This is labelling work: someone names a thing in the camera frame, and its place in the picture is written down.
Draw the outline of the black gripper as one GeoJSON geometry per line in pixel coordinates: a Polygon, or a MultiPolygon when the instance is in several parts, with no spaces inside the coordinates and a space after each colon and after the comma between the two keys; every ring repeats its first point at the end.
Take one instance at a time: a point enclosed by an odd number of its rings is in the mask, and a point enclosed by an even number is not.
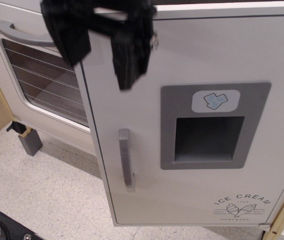
{"type": "Polygon", "coordinates": [[[65,62],[76,65],[90,51],[88,30],[111,37],[113,66],[120,90],[130,90],[146,74],[158,46],[156,8],[148,0],[44,0],[46,27],[65,62]]]}

